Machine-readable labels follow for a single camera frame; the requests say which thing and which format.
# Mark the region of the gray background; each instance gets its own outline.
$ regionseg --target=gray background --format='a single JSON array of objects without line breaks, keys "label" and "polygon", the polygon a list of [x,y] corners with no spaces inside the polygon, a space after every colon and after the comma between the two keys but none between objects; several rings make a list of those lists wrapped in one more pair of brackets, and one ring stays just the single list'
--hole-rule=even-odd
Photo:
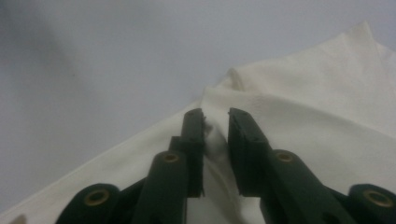
[{"label": "gray background", "polygon": [[232,66],[368,21],[396,2],[0,0],[0,212],[197,100]]}]

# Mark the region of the white fabric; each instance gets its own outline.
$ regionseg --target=white fabric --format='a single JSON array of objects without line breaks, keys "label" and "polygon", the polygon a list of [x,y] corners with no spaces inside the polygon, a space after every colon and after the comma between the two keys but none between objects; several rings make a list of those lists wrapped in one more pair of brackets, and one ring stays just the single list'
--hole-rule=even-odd
[{"label": "white fabric", "polygon": [[0,223],[20,214],[28,223],[54,223],[90,184],[133,184],[195,107],[207,117],[205,197],[189,200],[189,224],[264,223],[258,199],[239,197],[234,183],[226,145],[230,107],[249,112],[273,148],[299,155],[323,184],[343,193],[359,183],[396,192],[395,92],[396,54],[376,44],[363,23],[311,49],[231,69],[201,102],[84,164],[2,214]]}]

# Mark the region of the white towel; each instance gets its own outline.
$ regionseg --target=white towel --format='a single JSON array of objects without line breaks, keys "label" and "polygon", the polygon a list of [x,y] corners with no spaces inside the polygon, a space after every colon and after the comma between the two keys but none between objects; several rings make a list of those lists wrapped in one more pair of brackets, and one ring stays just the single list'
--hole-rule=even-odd
[{"label": "white towel", "polygon": [[363,23],[311,49],[231,69],[201,102],[84,164],[2,214],[0,223],[20,214],[28,223],[54,223],[90,184],[133,184],[195,107],[207,117],[205,197],[189,200],[189,224],[264,223],[258,199],[238,196],[234,183],[226,147],[230,107],[249,112],[273,148],[296,153],[326,186],[347,193],[373,183],[396,192],[395,91],[396,54]]}]

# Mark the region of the white backdrop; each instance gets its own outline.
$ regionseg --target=white backdrop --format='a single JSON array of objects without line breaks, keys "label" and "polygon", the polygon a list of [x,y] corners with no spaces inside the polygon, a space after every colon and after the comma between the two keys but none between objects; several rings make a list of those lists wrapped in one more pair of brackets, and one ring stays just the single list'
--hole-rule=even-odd
[{"label": "white backdrop", "polygon": [[0,1],[0,212],[198,99],[232,66],[368,21],[388,1]]}]

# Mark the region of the brass screw hole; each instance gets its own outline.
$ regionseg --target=brass screw hole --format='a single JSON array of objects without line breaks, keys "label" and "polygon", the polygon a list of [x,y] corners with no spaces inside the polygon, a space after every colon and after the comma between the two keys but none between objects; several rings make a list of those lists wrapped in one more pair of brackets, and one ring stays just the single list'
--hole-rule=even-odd
[{"label": "brass screw hole", "polygon": [[393,201],[386,195],[372,189],[363,192],[364,197],[371,203],[381,207],[393,207]]},{"label": "brass screw hole", "polygon": [[91,191],[84,198],[84,203],[87,206],[96,206],[104,203],[110,197],[107,189],[96,189]]},{"label": "brass screw hole", "polygon": [[175,154],[166,154],[166,155],[163,157],[163,160],[166,161],[166,162],[175,162],[175,161],[178,161],[178,155],[175,155]]},{"label": "brass screw hole", "polygon": [[276,153],[276,157],[278,160],[284,161],[284,162],[293,161],[293,157],[289,153],[286,153],[286,152],[278,152],[278,153]]}]

